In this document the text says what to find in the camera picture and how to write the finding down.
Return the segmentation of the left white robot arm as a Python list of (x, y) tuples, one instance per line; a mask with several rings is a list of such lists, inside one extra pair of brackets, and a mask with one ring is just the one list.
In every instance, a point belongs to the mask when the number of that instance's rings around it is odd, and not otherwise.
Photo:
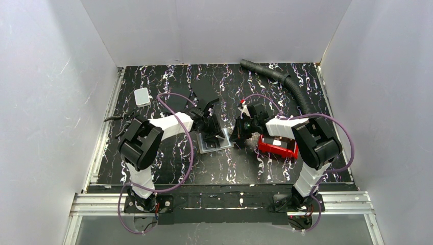
[(155, 186), (151, 165), (156, 159), (161, 142), (178, 134), (188, 135), (193, 131), (201, 134), (204, 141), (214, 146), (220, 146), (220, 140), (226, 139), (216, 115), (210, 115), (210, 112), (196, 107), (157, 119), (132, 119), (118, 145), (118, 151), (131, 175), (132, 190), (129, 195), (143, 201), (153, 198)]

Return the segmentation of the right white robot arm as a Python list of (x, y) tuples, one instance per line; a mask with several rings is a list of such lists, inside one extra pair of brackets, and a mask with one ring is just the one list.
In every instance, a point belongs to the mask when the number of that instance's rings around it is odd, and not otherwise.
[(261, 104), (241, 101), (230, 141), (241, 144), (254, 133), (260, 134), (261, 151), (289, 148), (291, 157), (300, 156), (303, 166), (292, 188), (292, 196), (304, 199), (317, 191), (317, 182), (343, 150), (340, 141), (321, 115), (303, 118), (271, 117)]

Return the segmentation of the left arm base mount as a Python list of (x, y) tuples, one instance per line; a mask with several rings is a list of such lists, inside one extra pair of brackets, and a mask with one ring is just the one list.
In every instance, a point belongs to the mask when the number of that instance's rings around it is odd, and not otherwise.
[(174, 198), (171, 195), (151, 195), (148, 199), (127, 196), (121, 205), (124, 213), (172, 213)]

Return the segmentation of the red plastic bin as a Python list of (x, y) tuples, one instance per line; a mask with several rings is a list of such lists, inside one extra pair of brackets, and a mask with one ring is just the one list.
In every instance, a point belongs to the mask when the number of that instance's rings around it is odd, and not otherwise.
[(281, 158), (299, 157), (299, 148), (294, 139), (261, 134), (258, 140), (258, 150)]

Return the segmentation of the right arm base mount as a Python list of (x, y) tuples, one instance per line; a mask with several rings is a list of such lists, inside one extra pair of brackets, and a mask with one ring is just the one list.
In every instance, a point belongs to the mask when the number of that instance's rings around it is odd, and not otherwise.
[(293, 231), (305, 233), (311, 230), (318, 224), (322, 213), (325, 211), (324, 201), (320, 194), (314, 198), (276, 194), (273, 198), (273, 202), (268, 207), (270, 212), (297, 213), (288, 216), (288, 223)]

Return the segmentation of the grey leather card holder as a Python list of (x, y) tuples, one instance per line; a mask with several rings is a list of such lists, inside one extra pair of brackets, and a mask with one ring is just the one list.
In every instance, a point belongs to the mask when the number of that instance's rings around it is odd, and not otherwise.
[(212, 140), (205, 140), (203, 134), (199, 133), (197, 135), (197, 140), (200, 154), (233, 148), (234, 143), (229, 140), (229, 130), (227, 128), (223, 128), (222, 132), (224, 134), (224, 138), (215, 137), (215, 139)]

